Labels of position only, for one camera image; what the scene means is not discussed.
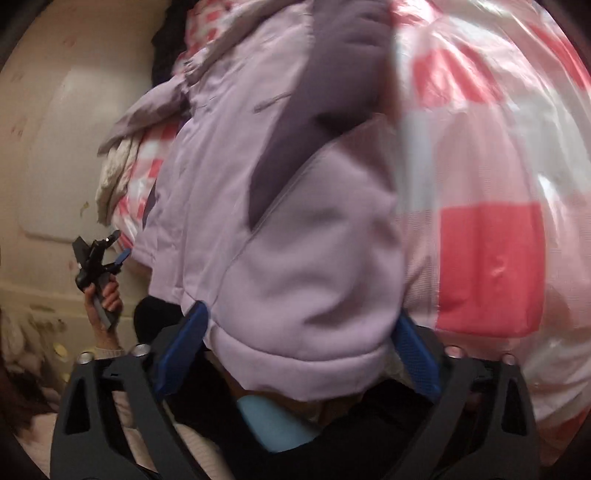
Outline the person's left hand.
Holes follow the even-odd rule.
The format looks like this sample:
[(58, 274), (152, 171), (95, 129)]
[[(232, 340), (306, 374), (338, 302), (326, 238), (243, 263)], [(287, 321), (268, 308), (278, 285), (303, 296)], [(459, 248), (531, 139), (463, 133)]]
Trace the person's left hand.
[(84, 307), (93, 331), (95, 346), (103, 350), (120, 350), (120, 342), (114, 326), (108, 327), (102, 320), (106, 313), (120, 314), (123, 303), (119, 293), (119, 283), (111, 275), (108, 283), (100, 294), (96, 293), (96, 286), (91, 284), (84, 290)]

